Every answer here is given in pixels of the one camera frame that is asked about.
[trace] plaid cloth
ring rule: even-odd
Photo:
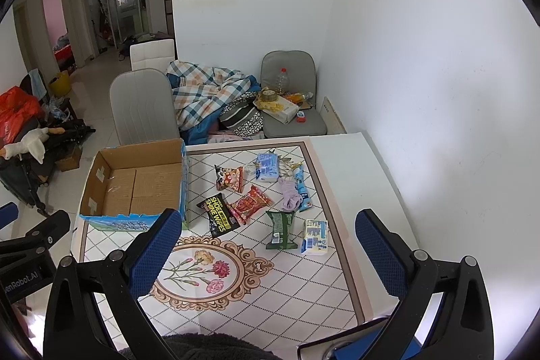
[[[175,60],[167,68],[167,77],[180,78],[172,89],[176,120],[180,131],[199,124],[211,113],[229,104],[251,87],[249,78],[240,71],[210,68]]]

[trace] pile of clothes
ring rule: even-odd
[[[176,60],[167,72],[177,123],[187,145],[262,139],[253,75]]]

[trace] yellow basket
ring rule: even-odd
[[[67,95],[71,90],[71,83],[69,81],[68,71],[62,71],[49,82],[49,87],[55,97]]]

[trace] black package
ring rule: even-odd
[[[234,218],[229,208],[227,208],[222,193],[207,198],[198,203],[197,206],[207,212],[213,238],[225,235],[227,232],[240,227],[238,220]]]

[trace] green package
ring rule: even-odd
[[[288,239],[294,214],[282,211],[266,211],[266,213],[272,219],[272,240],[266,245],[266,248],[298,249],[298,244]]]

